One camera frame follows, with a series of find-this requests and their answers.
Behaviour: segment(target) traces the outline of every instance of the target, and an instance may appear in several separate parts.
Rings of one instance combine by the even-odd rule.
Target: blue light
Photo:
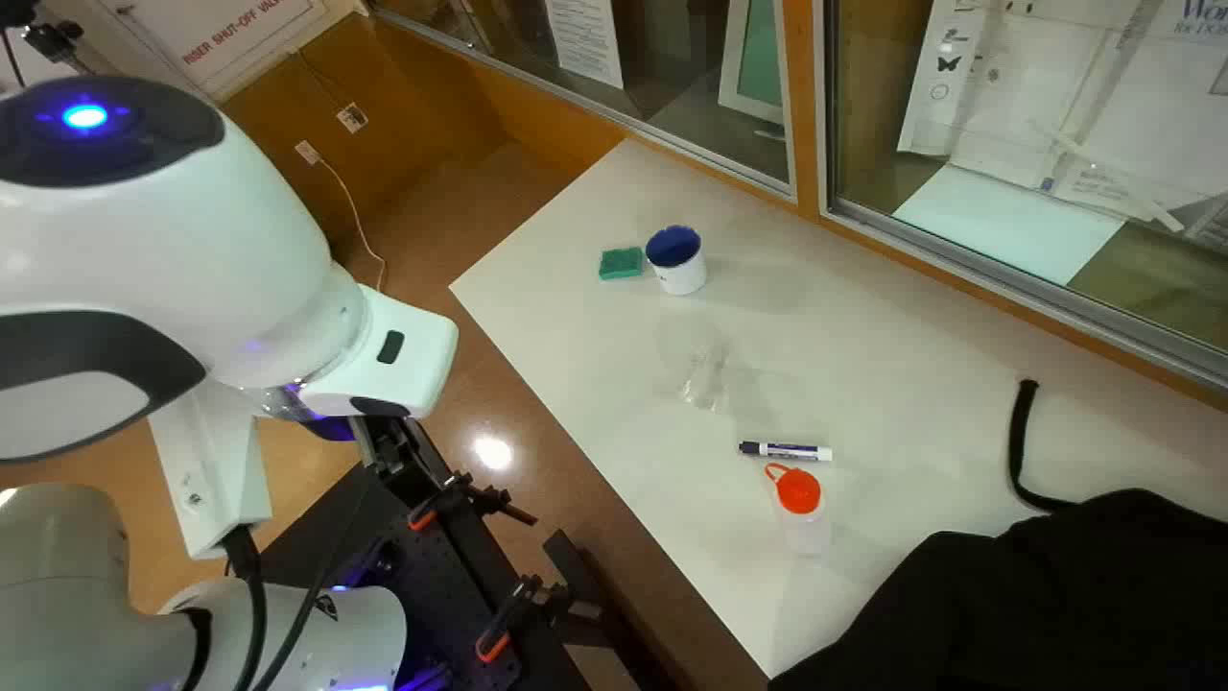
[[[99,106],[99,103],[68,103],[68,106],[60,110],[60,122],[65,122],[68,129],[82,129],[82,135],[104,127],[106,118],[113,118],[113,110]]]

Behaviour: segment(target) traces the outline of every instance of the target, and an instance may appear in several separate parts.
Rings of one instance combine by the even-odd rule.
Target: table surface
[[[707,236],[711,285],[677,299],[597,280],[656,226]],[[1007,419],[1041,381],[1028,486],[1151,486],[1228,516],[1228,419],[930,276],[620,140],[475,262],[457,299],[665,545],[747,657],[780,675],[837,642],[930,532],[1002,532]],[[688,354],[725,350],[715,408]],[[741,438],[821,441],[825,547],[794,552]]]

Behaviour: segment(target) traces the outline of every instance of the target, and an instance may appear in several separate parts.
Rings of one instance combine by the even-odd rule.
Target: marker
[[[774,458],[774,459],[811,459],[811,464],[830,464],[830,459],[837,459],[837,454],[825,447],[825,443],[741,441],[736,447],[741,447],[746,458]]]

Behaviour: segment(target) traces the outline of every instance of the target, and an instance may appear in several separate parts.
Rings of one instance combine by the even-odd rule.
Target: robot
[[[448,317],[359,287],[262,149],[165,85],[74,78],[0,99],[0,235],[0,459],[150,419],[194,560],[272,509],[257,413],[423,419],[457,354]],[[0,547],[0,688],[400,675],[408,620],[380,588],[330,594],[280,670],[255,660],[255,616],[283,642],[296,588],[223,578],[136,615],[118,516],[84,486],[0,491]]]

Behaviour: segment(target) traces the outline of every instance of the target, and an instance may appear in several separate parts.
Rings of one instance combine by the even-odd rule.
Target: orange lid
[[[819,501],[821,501],[821,484],[802,470],[802,469],[789,469],[774,478],[774,500],[780,506],[785,506],[789,514],[815,514]]]

